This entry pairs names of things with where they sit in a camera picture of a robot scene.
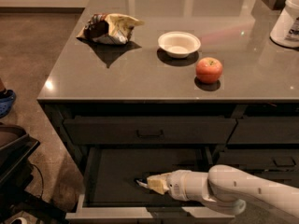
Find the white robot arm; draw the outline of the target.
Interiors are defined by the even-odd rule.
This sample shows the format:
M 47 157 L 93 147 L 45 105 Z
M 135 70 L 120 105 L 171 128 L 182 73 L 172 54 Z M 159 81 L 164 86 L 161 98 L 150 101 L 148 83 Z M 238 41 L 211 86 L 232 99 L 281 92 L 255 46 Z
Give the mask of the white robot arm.
M 145 187 L 183 202 L 199 202 L 226 215 L 239 215 L 253 203 L 289 221 L 299 222 L 299 188 L 250 175 L 227 165 L 208 172 L 177 170 L 151 175 Z

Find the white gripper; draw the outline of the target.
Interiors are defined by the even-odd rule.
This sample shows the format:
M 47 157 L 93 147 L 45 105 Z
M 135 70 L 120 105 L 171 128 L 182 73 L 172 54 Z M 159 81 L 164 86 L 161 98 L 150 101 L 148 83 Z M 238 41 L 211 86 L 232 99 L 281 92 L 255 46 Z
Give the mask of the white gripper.
M 173 199 L 187 202 L 185 178 L 188 173 L 187 170 L 177 170 L 171 174 L 151 175 L 147 178 L 148 188 L 162 195 L 168 192 Z

